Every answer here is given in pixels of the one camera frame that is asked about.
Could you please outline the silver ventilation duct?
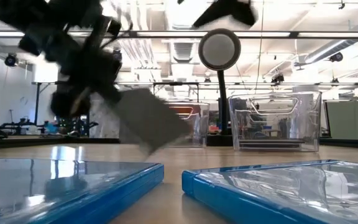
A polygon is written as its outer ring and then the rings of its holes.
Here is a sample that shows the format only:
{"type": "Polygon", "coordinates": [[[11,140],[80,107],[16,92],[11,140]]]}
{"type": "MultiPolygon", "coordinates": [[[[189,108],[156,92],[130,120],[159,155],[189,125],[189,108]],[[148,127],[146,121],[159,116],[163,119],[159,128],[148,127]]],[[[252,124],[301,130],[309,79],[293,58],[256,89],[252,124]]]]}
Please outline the silver ventilation duct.
{"type": "MultiPolygon", "coordinates": [[[[192,24],[209,7],[209,0],[165,0],[165,16],[168,30],[191,30],[192,24]]],[[[193,59],[192,42],[177,42],[170,44],[173,59],[178,63],[188,63],[193,59]]]]}

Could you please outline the blue plastic disc case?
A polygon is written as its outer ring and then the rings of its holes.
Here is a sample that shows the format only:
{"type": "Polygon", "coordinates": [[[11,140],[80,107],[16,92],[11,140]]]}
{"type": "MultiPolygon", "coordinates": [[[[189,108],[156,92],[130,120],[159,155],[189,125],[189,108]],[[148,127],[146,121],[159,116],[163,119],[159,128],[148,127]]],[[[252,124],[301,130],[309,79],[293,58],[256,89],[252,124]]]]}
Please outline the blue plastic disc case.
{"type": "Polygon", "coordinates": [[[185,170],[184,193],[236,224],[358,224],[358,162],[185,170]]]}
{"type": "Polygon", "coordinates": [[[107,224],[164,179],[164,166],[0,158],[0,224],[107,224]]]}

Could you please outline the white ceiling box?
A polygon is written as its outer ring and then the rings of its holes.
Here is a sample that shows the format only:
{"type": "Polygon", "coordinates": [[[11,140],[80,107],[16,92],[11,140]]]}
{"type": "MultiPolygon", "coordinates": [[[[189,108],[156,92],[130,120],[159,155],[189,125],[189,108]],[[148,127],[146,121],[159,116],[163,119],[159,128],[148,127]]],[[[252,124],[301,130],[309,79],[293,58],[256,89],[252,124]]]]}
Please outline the white ceiling box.
{"type": "Polygon", "coordinates": [[[59,66],[52,62],[37,62],[32,66],[35,83],[54,83],[58,80],[59,66]]]}

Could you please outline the round lamp on black stand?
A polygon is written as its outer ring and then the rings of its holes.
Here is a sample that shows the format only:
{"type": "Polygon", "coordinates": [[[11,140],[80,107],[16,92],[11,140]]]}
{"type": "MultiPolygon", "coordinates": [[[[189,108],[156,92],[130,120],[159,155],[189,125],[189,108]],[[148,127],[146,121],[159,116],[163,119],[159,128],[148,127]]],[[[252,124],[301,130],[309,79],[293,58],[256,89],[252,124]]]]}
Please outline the round lamp on black stand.
{"type": "Polygon", "coordinates": [[[214,29],[207,32],[199,43],[198,55],[201,63],[217,72],[219,86],[219,120],[221,132],[208,135],[207,145],[213,147],[232,146],[232,134],[228,128],[228,100],[224,71],[236,64],[241,54],[241,42],[229,29],[214,29]]]}

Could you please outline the clear plastic bin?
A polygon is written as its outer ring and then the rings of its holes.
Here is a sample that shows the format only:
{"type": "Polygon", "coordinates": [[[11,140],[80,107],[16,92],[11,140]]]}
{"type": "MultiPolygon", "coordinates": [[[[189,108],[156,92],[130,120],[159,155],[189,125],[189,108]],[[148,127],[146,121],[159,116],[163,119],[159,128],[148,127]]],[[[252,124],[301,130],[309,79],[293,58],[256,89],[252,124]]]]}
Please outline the clear plastic bin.
{"type": "Polygon", "coordinates": [[[299,139],[301,152],[319,150],[321,92],[232,95],[228,104],[235,150],[246,151],[244,139],[299,139]]]}
{"type": "Polygon", "coordinates": [[[179,116],[190,126],[187,136],[172,142],[170,147],[205,147],[208,135],[209,107],[208,103],[197,103],[190,101],[169,101],[170,105],[191,106],[193,114],[190,116],[179,116]]]}

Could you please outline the orange board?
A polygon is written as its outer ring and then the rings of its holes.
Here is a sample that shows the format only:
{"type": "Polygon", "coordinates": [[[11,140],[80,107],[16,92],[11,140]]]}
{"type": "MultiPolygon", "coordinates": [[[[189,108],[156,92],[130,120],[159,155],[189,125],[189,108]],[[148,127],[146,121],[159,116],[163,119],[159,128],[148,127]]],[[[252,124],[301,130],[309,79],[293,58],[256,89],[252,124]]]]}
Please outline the orange board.
{"type": "Polygon", "coordinates": [[[193,114],[193,108],[191,106],[170,105],[169,107],[179,116],[190,116],[193,114]]]}

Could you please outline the white patterned cloth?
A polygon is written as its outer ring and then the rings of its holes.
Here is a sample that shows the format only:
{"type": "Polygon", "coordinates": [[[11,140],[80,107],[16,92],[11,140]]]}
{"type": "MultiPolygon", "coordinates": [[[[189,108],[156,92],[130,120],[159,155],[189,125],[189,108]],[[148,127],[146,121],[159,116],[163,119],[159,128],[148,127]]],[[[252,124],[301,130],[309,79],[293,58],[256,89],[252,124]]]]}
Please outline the white patterned cloth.
{"type": "Polygon", "coordinates": [[[103,98],[97,93],[91,95],[89,119],[97,123],[89,129],[90,138],[119,138],[119,118],[108,108],[103,98]]]}

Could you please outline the green partition panel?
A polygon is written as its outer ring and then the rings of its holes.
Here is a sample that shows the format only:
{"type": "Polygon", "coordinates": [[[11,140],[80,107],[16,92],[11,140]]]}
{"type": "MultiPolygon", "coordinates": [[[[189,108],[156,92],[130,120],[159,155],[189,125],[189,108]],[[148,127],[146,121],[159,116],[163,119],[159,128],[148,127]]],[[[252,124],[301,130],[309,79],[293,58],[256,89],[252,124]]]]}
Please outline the green partition panel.
{"type": "Polygon", "coordinates": [[[358,101],[327,101],[326,109],[333,139],[358,140],[358,101]]]}

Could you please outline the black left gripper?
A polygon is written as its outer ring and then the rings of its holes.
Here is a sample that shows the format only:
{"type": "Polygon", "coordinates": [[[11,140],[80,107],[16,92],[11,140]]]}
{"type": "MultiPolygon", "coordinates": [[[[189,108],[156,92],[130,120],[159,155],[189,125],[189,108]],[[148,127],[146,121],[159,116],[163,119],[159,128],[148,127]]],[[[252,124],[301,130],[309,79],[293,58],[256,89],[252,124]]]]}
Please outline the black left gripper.
{"type": "Polygon", "coordinates": [[[66,119],[86,115],[91,108],[90,91],[112,105],[120,102],[121,94],[113,83],[122,62],[112,52],[64,46],[58,50],[58,64],[60,73],[68,79],[52,94],[50,109],[55,116],[66,119]]]}

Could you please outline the slim dark jewel case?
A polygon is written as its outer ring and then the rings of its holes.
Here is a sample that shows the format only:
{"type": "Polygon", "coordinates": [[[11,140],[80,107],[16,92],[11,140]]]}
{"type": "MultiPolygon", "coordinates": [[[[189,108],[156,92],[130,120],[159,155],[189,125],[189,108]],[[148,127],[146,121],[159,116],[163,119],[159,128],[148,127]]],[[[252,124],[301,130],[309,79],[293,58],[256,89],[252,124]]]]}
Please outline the slim dark jewel case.
{"type": "Polygon", "coordinates": [[[115,92],[109,100],[119,118],[119,140],[138,144],[146,155],[190,133],[190,125],[182,120],[165,101],[148,89],[115,92]]]}

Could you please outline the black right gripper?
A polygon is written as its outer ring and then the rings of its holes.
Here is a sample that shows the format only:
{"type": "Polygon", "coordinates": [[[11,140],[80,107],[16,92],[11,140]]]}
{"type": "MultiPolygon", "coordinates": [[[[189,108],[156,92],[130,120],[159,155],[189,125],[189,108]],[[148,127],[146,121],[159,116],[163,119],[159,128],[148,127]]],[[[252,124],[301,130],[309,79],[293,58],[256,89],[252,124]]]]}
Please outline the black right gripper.
{"type": "Polygon", "coordinates": [[[199,28],[225,16],[231,16],[236,21],[250,27],[257,21],[250,1],[217,0],[194,21],[192,28],[199,28]]]}

